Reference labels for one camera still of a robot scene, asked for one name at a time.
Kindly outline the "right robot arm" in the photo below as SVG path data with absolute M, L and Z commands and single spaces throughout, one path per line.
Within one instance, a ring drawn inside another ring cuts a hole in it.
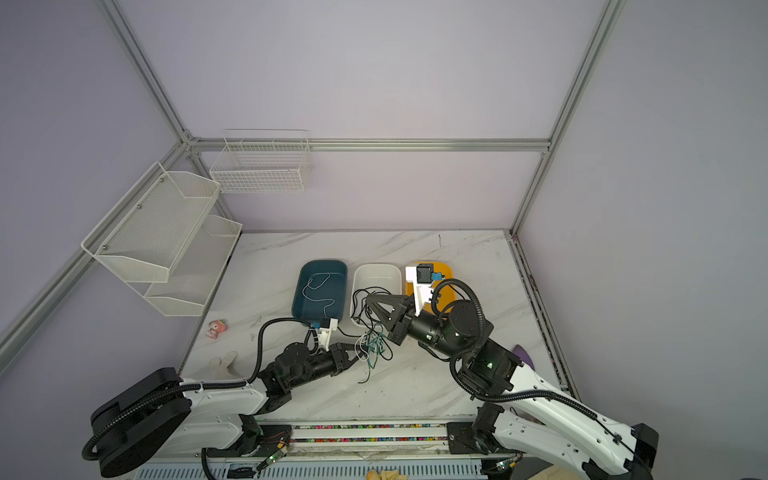
M 645 424 L 612 420 L 567 395 L 491 338 L 492 323 L 469 285 L 445 279 L 414 295 L 371 294 L 362 310 L 394 344 L 410 337 L 445 358 L 458 387 L 478 402 L 471 425 L 484 453 L 514 451 L 581 479 L 650 479 L 658 434 Z

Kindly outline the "white plastic bin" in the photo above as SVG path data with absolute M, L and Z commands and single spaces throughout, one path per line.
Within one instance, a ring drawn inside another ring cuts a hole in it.
M 350 319 L 363 327 L 369 320 L 363 314 L 363 300 L 370 294 L 401 295 L 403 280 L 400 269 L 392 264 L 369 263 L 359 266 L 352 278 Z

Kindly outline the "yellow plastic bin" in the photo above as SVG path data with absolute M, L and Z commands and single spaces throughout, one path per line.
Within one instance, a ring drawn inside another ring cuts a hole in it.
M 436 267 L 436 270 L 441 272 L 445 276 L 444 280 L 453 277 L 452 270 L 447 264 L 441 263 L 441 262 L 425 262 L 425 263 L 433 263 Z M 412 293 L 413 293 L 412 286 L 406 282 L 405 294 L 407 296 L 411 296 Z M 422 312 L 426 311 L 428 313 L 437 314 L 438 310 L 445 309 L 449 303 L 456 300 L 456 293 L 450 287 L 445 287 L 443 290 L 439 292 L 439 295 L 435 300 L 435 307 L 432 306 L 432 299 L 431 299 L 431 303 L 426 305 Z

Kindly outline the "teal plastic bin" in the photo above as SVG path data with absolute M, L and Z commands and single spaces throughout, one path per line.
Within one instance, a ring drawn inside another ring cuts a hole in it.
M 311 326 L 325 319 L 341 320 L 347 298 L 348 267 L 341 260 L 320 259 L 300 270 L 291 314 Z

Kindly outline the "white rubber glove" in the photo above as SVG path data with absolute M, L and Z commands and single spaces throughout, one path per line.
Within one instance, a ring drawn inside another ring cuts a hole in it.
M 214 357 L 208 364 L 208 380 L 240 380 L 241 376 L 233 370 L 238 352 L 227 352 L 223 357 Z

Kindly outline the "pink toy figure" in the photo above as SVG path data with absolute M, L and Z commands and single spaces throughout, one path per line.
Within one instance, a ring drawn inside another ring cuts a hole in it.
M 222 333 L 228 329 L 227 324 L 222 320 L 211 321 L 207 326 L 206 336 L 210 339 L 217 339 Z

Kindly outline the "purple pink spatula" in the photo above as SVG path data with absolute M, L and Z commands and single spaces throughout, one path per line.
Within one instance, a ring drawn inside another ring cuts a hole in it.
M 529 368 L 535 369 L 534 362 L 529 355 L 529 353 L 526 351 L 526 349 L 521 345 L 516 345 L 512 352 Z

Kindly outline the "white mesh two-tier shelf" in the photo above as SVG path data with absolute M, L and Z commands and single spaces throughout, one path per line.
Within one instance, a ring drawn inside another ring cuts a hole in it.
M 242 225 L 214 212 L 220 185 L 152 165 L 81 242 L 91 258 L 165 317 L 200 317 Z

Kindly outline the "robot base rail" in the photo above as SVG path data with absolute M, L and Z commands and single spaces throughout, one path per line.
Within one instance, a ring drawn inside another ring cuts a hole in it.
M 245 456 L 160 456 L 132 479 L 508 479 L 522 455 L 485 453 L 466 421 L 266 423 Z

